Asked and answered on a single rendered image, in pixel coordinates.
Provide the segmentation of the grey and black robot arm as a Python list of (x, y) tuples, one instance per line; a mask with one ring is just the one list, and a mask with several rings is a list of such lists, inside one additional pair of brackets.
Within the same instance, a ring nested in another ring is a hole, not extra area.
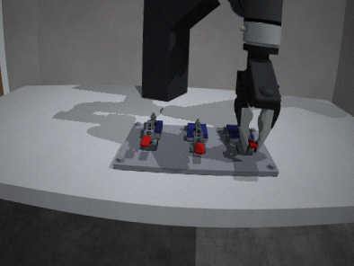
[[(280, 46), (283, 0), (227, 1), (232, 11), (243, 17), (244, 27), (240, 30), (243, 31), (245, 44), (268, 48)], [(249, 58), (248, 72), (253, 107), (277, 110), (281, 99), (271, 60)]]

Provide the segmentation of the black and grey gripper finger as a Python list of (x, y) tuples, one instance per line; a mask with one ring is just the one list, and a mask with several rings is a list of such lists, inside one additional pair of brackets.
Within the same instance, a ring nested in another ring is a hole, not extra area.
[(271, 129), (273, 128), (278, 116), (280, 113), (280, 106), (277, 110), (265, 110), (261, 109), (260, 115), (258, 117), (258, 132), (259, 137), (255, 141), (257, 147), (254, 148), (254, 153), (257, 153), (258, 150), (261, 148), (263, 142), (265, 141), (266, 137), (269, 135)]
[(237, 91), (235, 98), (235, 116), (240, 133), (243, 150), (246, 153), (249, 147), (248, 137), (250, 135), (249, 124), (253, 118), (253, 113), (249, 109), (249, 104), (243, 98), (243, 91)]

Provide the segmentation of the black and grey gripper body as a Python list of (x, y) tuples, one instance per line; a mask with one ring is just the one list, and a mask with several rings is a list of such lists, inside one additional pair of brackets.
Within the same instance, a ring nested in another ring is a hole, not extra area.
[[(243, 50), (248, 51), (247, 56), (247, 64), (249, 58), (260, 58), (260, 59), (269, 59), (270, 54), (278, 55), (279, 48), (268, 48), (262, 46), (255, 46), (249, 44), (243, 44)], [(253, 52), (255, 51), (255, 52)], [(269, 53), (269, 54), (265, 54)], [(244, 85), (244, 87), (243, 87)], [(236, 87), (235, 94), (237, 95), (237, 91), (243, 91), (243, 98), (246, 102), (249, 103), (249, 106), (252, 107), (252, 91), (250, 86), (250, 79), (249, 79), (249, 72), (248, 72), (248, 65), (244, 71), (237, 70), (237, 77), (236, 77)], [(241, 88), (242, 87), (242, 88)]]

